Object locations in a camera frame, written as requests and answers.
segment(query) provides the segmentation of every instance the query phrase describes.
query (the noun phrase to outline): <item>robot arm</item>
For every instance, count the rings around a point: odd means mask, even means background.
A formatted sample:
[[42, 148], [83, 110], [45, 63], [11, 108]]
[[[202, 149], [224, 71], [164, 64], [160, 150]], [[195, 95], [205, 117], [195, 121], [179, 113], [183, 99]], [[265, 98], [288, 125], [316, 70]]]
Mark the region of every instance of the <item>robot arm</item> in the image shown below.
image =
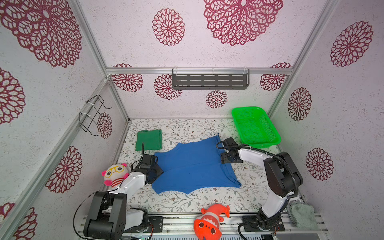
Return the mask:
[[[231, 137], [222, 141], [222, 143], [224, 148], [229, 151], [229, 153], [222, 153], [222, 163], [239, 163], [246, 161], [265, 169], [271, 191], [259, 211], [262, 218], [270, 218], [279, 211], [282, 211], [289, 202], [287, 197], [294, 194], [294, 184], [288, 170], [279, 162], [277, 157], [252, 150], [249, 146], [240, 148]], [[285, 161], [297, 185], [300, 186], [303, 183], [303, 178], [289, 154], [281, 152], [277, 154], [277, 156]]]
[[137, 226], [137, 230], [148, 227], [146, 209], [129, 209], [127, 200], [145, 184], [153, 183], [163, 170], [157, 164], [157, 157], [144, 154], [136, 168], [112, 191], [97, 192], [91, 203], [88, 217], [84, 225], [84, 236], [101, 239], [118, 240], [123, 232]]
[[145, 174], [132, 172], [117, 189], [96, 193], [84, 225], [84, 236], [117, 240], [124, 230], [142, 224], [144, 212], [139, 209], [127, 211], [127, 200], [145, 183]]

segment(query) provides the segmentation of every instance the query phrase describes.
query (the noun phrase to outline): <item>gray green towel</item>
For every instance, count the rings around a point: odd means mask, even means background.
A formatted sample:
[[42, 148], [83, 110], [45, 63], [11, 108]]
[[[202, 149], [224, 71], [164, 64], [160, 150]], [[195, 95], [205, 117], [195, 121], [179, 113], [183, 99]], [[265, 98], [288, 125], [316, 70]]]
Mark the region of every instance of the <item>gray green towel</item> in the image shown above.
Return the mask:
[[288, 215], [292, 223], [299, 228], [318, 229], [311, 205], [299, 201], [289, 202], [287, 206]]
[[161, 129], [140, 131], [137, 133], [136, 151], [141, 151], [142, 143], [144, 143], [144, 150], [160, 150], [162, 142]]

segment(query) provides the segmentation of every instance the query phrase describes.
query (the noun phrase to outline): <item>green mesh basket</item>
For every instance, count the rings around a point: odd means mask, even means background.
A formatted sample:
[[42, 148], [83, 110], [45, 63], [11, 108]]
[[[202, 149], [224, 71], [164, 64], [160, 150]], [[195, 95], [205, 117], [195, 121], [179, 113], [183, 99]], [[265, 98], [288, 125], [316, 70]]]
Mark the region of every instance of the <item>green mesh basket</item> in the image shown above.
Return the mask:
[[255, 148], [267, 148], [281, 142], [279, 133], [262, 108], [234, 108], [232, 116], [242, 143]]

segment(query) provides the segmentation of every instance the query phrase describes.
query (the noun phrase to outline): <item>red floral pattern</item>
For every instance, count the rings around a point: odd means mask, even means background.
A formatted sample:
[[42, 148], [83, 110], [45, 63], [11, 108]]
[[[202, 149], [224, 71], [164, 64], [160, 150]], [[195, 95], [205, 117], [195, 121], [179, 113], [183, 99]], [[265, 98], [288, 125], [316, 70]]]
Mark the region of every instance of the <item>red floral pattern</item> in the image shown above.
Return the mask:
[[0, 125], [18, 118], [25, 106], [25, 95], [19, 81], [0, 68]]
[[38, 60], [66, 68], [79, 58], [79, 25], [66, 0], [2, 0], [0, 20]]
[[[133, 68], [129, 64], [120, 63], [115, 68]], [[136, 92], [143, 87], [143, 78], [141, 74], [116, 74], [111, 75], [113, 82], [127, 92]]]
[[6, 204], [0, 206], [0, 224], [4, 221], [5, 217], [14, 205], [14, 203], [7, 202]]
[[221, 43], [244, 45], [276, 20], [283, 0], [204, 0], [207, 28]]
[[[271, 68], [290, 68], [289, 63], [278, 63], [272, 65]], [[287, 75], [285, 74], [263, 74], [260, 78], [260, 86], [268, 91], [279, 89], [283, 84]]]
[[173, 9], [163, 8], [152, 21], [156, 38], [166, 46], [178, 44], [184, 37], [184, 22], [180, 14]]
[[79, 150], [70, 146], [45, 186], [50, 192], [68, 191], [79, 179], [82, 167], [83, 160]]
[[310, 174], [317, 180], [327, 180], [333, 173], [331, 156], [321, 148], [312, 149], [305, 160]]
[[303, 120], [311, 109], [311, 95], [305, 88], [298, 88], [293, 91], [288, 100], [289, 116], [295, 121]]
[[97, 130], [102, 138], [108, 138], [112, 133], [112, 120], [108, 113], [102, 113], [97, 121]]
[[27, 216], [25, 216], [22, 223], [13, 235], [13, 237], [15, 237], [13, 240], [31, 240], [35, 235], [35, 230], [37, 227], [36, 218], [37, 214], [35, 213], [35, 208], [31, 207]]
[[205, 102], [211, 108], [219, 108], [227, 103], [228, 96], [224, 91], [214, 90], [205, 98]]
[[153, 83], [153, 87], [157, 95], [168, 100], [178, 98], [183, 92], [183, 90], [172, 88], [172, 76], [169, 74], [158, 76]]
[[361, 58], [372, 41], [372, 26], [360, 21], [344, 29], [331, 48], [331, 61], [338, 67], [348, 66]]

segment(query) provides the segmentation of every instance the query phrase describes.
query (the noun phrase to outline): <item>black wire holder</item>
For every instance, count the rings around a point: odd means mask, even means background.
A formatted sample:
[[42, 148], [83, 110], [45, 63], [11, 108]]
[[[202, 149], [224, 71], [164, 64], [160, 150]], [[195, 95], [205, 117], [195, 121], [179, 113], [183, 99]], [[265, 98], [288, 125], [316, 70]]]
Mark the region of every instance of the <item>black wire holder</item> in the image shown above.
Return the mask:
[[[101, 103], [101, 105], [99, 106], [99, 108], [96, 108], [94, 105], [96, 104], [96, 102], [99, 101]], [[94, 121], [95, 117], [97, 116], [97, 114], [101, 115], [101, 113], [99, 112], [100, 108], [103, 106], [105, 109], [111, 109], [112, 107], [110, 108], [107, 108], [105, 105], [104, 105], [104, 99], [100, 96], [100, 95], [95, 95], [94, 97], [90, 98], [88, 101], [86, 101], [85, 103], [89, 103], [90, 105], [92, 105], [92, 107], [88, 110], [88, 112], [86, 113], [79, 113], [79, 127], [85, 131], [85, 132], [89, 132], [92, 136], [98, 136], [98, 135], [95, 135], [93, 134], [89, 127], [91, 126], [91, 124], [94, 122], [97, 126], [98, 124]], [[91, 117], [91, 115], [89, 114], [90, 111], [92, 109], [95, 109], [96, 110], [96, 113], [93, 117]], [[85, 114], [85, 117], [84, 119], [81, 121], [81, 117], [82, 117], [82, 114]], [[85, 126], [83, 123], [84, 121], [89, 118], [91, 120], [91, 122], [89, 123], [88, 126]]]

